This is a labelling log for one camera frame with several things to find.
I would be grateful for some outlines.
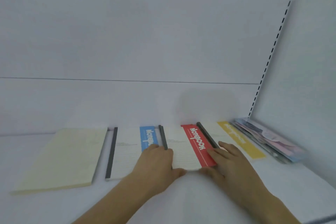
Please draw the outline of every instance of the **left hand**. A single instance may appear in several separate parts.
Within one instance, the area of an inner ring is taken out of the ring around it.
[[[152,144],[142,152],[130,176],[145,186],[149,197],[153,197],[187,173],[182,168],[171,169],[172,163],[172,149]]]

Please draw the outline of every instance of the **white wall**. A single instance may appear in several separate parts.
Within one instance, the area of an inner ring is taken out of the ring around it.
[[[304,147],[336,188],[336,0],[296,0],[252,118]]]

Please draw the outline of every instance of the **white shelf back panel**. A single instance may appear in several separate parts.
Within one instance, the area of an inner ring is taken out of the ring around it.
[[[259,83],[289,0],[0,0],[0,77]]]
[[[246,117],[258,85],[0,79],[0,135]]]

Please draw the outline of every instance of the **right hand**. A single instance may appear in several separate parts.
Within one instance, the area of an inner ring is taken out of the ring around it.
[[[238,205],[249,212],[259,211],[274,196],[267,190],[244,154],[234,145],[218,143],[222,149],[208,150],[217,168],[203,167],[199,171],[212,180]]]

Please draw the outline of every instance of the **hand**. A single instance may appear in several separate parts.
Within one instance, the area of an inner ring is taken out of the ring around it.
[[[142,152],[130,176],[145,186],[149,197],[153,197],[187,173],[182,168],[172,169],[172,163],[172,149],[152,144]]]
[[[218,144],[225,150],[208,150],[210,156],[218,164],[217,170],[204,167],[200,169],[200,172],[210,176],[241,207],[250,211],[262,208],[262,204],[265,204],[273,195],[236,146],[223,142]]]

